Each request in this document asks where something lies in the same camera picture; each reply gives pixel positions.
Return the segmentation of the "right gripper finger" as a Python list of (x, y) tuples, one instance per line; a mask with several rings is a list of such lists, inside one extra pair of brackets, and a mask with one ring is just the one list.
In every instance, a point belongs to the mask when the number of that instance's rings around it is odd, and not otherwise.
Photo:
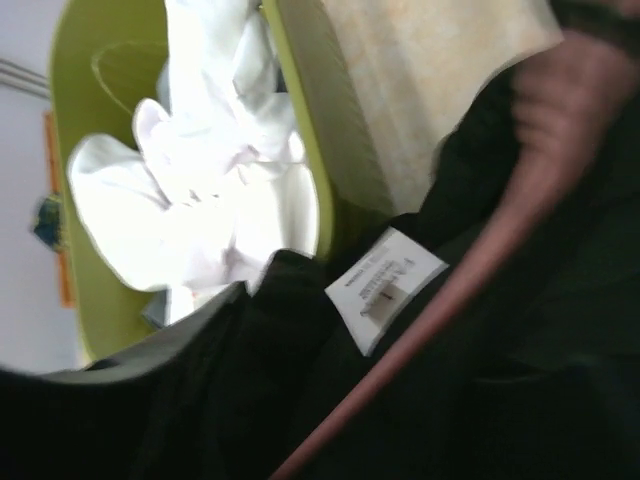
[(1, 372), (4, 479), (141, 479), (187, 425), (249, 296), (243, 284), (82, 370)]

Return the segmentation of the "white shirt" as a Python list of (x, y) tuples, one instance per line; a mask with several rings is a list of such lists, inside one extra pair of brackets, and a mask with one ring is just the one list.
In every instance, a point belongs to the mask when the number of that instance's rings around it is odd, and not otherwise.
[(135, 148), (85, 139), (68, 166), (78, 216), (128, 287), (168, 291), (168, 322), (272, 255), (318, 243), (318, 200), (279, 63), (254, 1), (166, 5), (170, 107), (145, 99)]

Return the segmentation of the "black shirt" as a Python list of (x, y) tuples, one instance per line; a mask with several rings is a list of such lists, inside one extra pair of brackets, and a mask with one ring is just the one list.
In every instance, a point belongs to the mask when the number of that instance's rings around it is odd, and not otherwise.
[[(635, 1), (558, 1), (563, 33), (637, 29)], [(265, 479), (380, 361), (485, 229), (524, 143), (516, 117), (522, 61), (493, 78), (440, 154), (421, 209), (393, 224), (449, 269), (400, 310), (370, 357), (325, 293), (344, 265), (275, 256), (188, 424), (141, 479)], [(554, 369), (576, 354), (639, 352), (639, 81), (594, 161), (489, 282), (291, 479), (442, 479), (452, 411), (465, 384), (509, 357)]]

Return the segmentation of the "grey shirt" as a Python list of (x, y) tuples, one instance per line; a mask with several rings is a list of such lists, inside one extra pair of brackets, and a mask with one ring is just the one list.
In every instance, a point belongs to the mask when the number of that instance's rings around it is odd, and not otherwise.
[(162, 329), (169, 325), (167, 320), (168, 291), (155, 292), (142, 310), (142, 317), (154, 329)]

